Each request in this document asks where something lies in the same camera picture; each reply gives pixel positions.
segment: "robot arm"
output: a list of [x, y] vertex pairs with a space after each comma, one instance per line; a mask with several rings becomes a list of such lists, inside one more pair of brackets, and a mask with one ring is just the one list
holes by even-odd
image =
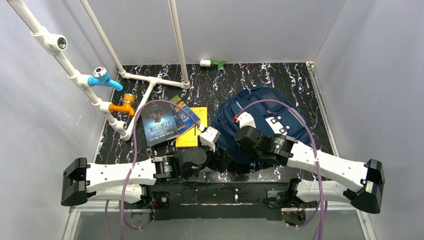
[[[248, 157], [316, 172], [316, 160], [309, 146], [279, 133], [272, 137], [264, 136], [255, 129], [255, 122], [248, 113], [242, 114], [238, 120], [241, 120], [241, 128], [234, 140]], [[198, 176], [206, 166], [224, 172], [232, 157], [227, 155], [225, 148], [216, 145], [220, 133], [213, 127], [203, 131], [199, 136], [202, 147], [169, 152], [165, 156], [138, 162], [131, 171], [125, 201], [137, 204], [145, 198], [151, 199], [146, 186], [181, 183], [181, 179]], [[355, 162], [321, 151], [317, 151], [317, 159], [322, 176], [331, 179], [322, 183], [326, 201], [349, 203], [367, 213], [380, 212], [385, 183], [381, 162], [374, 159], [367, 163]], [[131, 167], [131, 163], [103, 165], [77, 158], [63, 172], [61, 204], [76, 206], [88, 200], [119, 200]], [[268, 197], [267, 202], [284, 208], [318, 201], [319, 198], [317, 181], [296, 178], [290, 181], [286, 191]]]
[[[277, 133], [266, 137], [255, 128], [255, 122], [248, 113], [237, 118], [240, 130], [234, 140], [247, 157], [267, 163], [304, 169], [316, 173], [319, 161], [321, 175], [331, 180], [323, 181], [326, 201], [349, 203], [355, 208], [372, 214], [380, 212], [385, 177], [380, 161], [370, 159], [367, 163], [356, 162], [313, 150], [293, 137]], [[284, 194], [273, 197], [278, 204], [285, 202], [308, 203], [319, 201], [317, 181], [292, 179]]]

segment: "cable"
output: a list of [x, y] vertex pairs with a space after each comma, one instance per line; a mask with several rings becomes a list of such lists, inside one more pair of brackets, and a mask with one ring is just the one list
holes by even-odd
[[[170, 104], [173, 105], [174, 107], [180, 109], [185, 115], [187, 115], [187, 117], [193, 121], [193, 123], [199, 128], [200, 124], [192, 117], [189, 115], [188, 112], [186, 112], [182, 107], [180, 107], [179, 105], [168, 101], [168, 100], [162, 100], [162, 99], [157, 99], [157, 100], [152, 100], [152, 101], [148, 101], [145, 104], [143, 104], [142, 106], [139, 106], [139, 110], [137, 109], [137, 111], [135, 112], [135, 116], [134, 119], [136, 119], [136, 121], [134, 121], [134, 127], [132, 128], [132, 144], [134, 145], [134, 158], [132, 160], [132, 168], [129, 169], [128, 174], [126, 175], [125, 181], [123, 182], [123, 186], [122, 186], [122, 194], [121, 194], [121, 202], [123, 203], [125, 200], [125, 190], [127, 188], [127, 184], [128, 181], [130, 180], [130, 175], [131, 172], [134, 168], [134, 166], [137, 163], [137, 152], [138, 152], [138, 146], [137, 146], [137, 120], [140, 117], [140, 113], [142, 112], [143, 108], [150, 105], [150, 104], [154, 104], [154, 103], [166, 103], [166, 104]], [[119, 205], [119, 215], [120, 215], [120, 239], [124, 240], [124, 224], [125, 224], [125, 218], [124, 218], [124, 204], [120, 204]], [[147, 227], [151, 222], [149, 222], [148, 224], [146, 224], [145, 226], [143, 226], [140, 229], [143, 229], [145, 227]]]
[[321, 208], [320, 220], [319, 220], [320, 225], [319, 225], [319, 231], [318, 231], [318, 240], [320, 240], [322, 238], [322, 235], [323, 235], [324, 218], [326, 217], [325, 211], [323, 210], [325, 208], [325, 206], [324, 206], [323, 182], [322, 182], [322, 179], [321, 179], [322, 178], [322, 175], [321, 175], [320, 163], [319, 163], [319, 161], [317, 159], [317, 156], [318, 156], [318, 154], [317, 154], [317, 146], [315, 145], [315, 141], [314, 141], [314, 137], [312, 136], [312, 132], [309, 129], [309, 127], [306, 124], [306, 122], [303, 119], [303, 117], [295, 109], [293, 109], [289, 105], [285, 104], [284, 102], [277, 101], [277, 100], [272, 100], [272, 99], [263, 99], [263, 100], [258, 100], [258, 101], [252, 102], [249, 105], [247, 105], [246, 107], [244, 107], [237, 115], [234, 116], [234, 119], [237, 119], [238, 116], [240, 116], [240, 114], [242, 114], [243, 112], [245, 112], [251, 106], [253, 106], [255, 104], [259, 104], [259, 103], [264, 103], [264, 102], [276, 103], [276, 104], [280, 104], [280, 105], [283, 105], [284, 107], [286, 107], [302, 123], [302, 125], [304, 126], [307, 134], [309, 135], [310, 142], [311, 142], [311, 145], [312, 145], [313, 156], [315, 157], [316, 173], [318, 174], [319, 203], [320, 203], [320, 208]]
[[107, 230], [107, 235], [109, 235], [109, 240], [114, 240], [114, 238], [112, 237], [111, 229], [109, 228], [108, 206], [109, 206], [109, 200], [106, 200], [106, 205], [104, 206], [104, 221], [106, 223], [106, 230]]
[[[327, 207], [329, 206], [329, 203], [327, 201], [325, 201], [325, 207], [324, 207], [324, 215], [327, 215]], [[320, 228], [324, 227], [324, 223], [319, 223], [319, 225], [316, 227], [315, 233], [313, 234], [313, 238], [312, 240], [315, 240], [315, 238], [317, 237], [318, 232], [320, 231]]]

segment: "faucet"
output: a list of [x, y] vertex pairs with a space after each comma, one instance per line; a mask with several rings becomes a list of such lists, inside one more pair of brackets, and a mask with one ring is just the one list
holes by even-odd
[[119, 82], [111, 79], [111, 75], [109, 74], [106, 67], [99, 66], [93, 71], [93, 76], [88, 78], [88, 85], [90, 87], [93, 86], [103, 86], [103, 87], [113, 87], [118, 91], [122, 90], [122, 85]]
[[130, 117], [134, 117], [136, 115], [136, 111], [131, 106], [136, 101], [136, 97], [132, 94], [126, 93], [123, 95], [123, 104], [122, 106], [117, 106], [113, 103], [109, 105], [110, 112], [121, 112], [121, 113], [129, 113]]
[[222, 74], [224, 72], [224, 66], [226, 61], [211, 61], [211, 60], [201, 60], [200, 66], [202, 67], [210, 67], [215, 66], [218, 73]]

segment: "orange faucet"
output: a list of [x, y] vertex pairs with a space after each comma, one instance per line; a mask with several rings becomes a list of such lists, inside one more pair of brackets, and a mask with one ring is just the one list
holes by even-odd
[[109, 111], [111, 112], [121, 112], [128, 113], [130, 117], [134, 117], [136, 115], [136, 111], [131, 106], [136, 101], [136, 97], [132, 94], [124, 94], [123, 95], [123, 104], [122, 106], [117, 106], [113, 103], [109, 105]]

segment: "white panel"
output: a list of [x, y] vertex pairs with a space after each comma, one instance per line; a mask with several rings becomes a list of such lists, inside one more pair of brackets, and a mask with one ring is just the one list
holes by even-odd
[[[51, 33], [66, 36], [64, 53], [81, 73], [103, 65], [115, 76], [77, 3], [26, 1]], [[75, 158], [93, 159], [104, 118], [7, 1], [0, 1], [0, 13], [0, 239], [58, 240], [69, 216], [69, 208], [60, 205], [63, 170]], [[110, 88], [93, 89], [110, 98]]]
[[378, 239], [424, 239], [424, 2], [348, 0], [315, 62], [343, 158], [383, 163]]
[[345, 0], [177, 0], [187, 63], [314, 60]]
[[122, 65], [180, 64], [167, 0], [88, 3]]

